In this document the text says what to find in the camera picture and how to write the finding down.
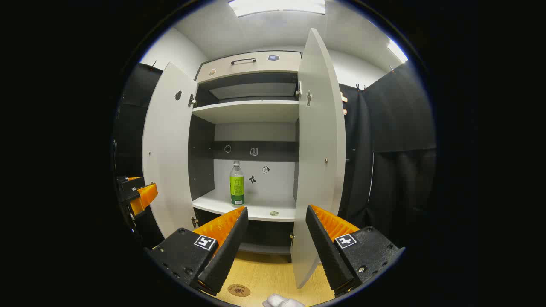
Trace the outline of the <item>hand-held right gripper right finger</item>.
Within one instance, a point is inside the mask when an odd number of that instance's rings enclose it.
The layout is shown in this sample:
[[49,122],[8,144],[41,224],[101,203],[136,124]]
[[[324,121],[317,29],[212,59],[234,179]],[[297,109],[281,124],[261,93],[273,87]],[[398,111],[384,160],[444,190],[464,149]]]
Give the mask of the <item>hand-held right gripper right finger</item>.
[[360,229],[318,206],[308,205],[305,221],[335,297],[378,280],[404,254],[375,227]]

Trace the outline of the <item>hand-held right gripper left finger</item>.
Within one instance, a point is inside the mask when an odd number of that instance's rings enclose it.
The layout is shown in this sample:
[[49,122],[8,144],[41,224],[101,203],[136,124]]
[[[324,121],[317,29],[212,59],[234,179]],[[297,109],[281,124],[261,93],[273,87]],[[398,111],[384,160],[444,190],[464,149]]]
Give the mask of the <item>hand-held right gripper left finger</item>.
[[232,268],[248,226],[245,206],[190,230],[176,229],[145,255],[174,284],[215,296]]

